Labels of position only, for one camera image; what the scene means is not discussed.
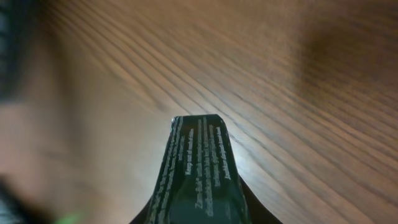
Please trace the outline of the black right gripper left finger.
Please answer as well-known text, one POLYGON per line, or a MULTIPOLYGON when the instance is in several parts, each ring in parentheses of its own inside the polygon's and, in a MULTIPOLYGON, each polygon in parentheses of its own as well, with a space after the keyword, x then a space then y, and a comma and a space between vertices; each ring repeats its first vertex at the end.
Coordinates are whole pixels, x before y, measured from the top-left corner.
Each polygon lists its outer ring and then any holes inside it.
POLYGON ((136 217, 129 224, 145 224, 149 210, 150 210, 150 200, 146 203, 144 208, 136 215, 136 217))

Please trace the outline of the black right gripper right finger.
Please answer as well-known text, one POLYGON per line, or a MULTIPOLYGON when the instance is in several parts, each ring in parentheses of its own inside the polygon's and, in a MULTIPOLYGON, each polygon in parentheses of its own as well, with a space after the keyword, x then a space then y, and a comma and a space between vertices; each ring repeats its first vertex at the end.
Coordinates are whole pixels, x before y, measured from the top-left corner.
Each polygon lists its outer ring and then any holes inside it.
POLYGON ((241 223, 252 224, 282 224, 254 195, 247 183, 239 175, 239 205, 242 207, 241 223))

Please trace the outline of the green round-label packet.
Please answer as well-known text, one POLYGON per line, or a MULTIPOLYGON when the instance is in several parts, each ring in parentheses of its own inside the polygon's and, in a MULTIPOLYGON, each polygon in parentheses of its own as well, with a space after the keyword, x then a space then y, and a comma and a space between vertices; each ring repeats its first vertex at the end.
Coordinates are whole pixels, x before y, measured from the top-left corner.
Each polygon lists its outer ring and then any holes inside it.
POLYGON ((146 223, 250 222, 225 122, 174 117, 146 223))

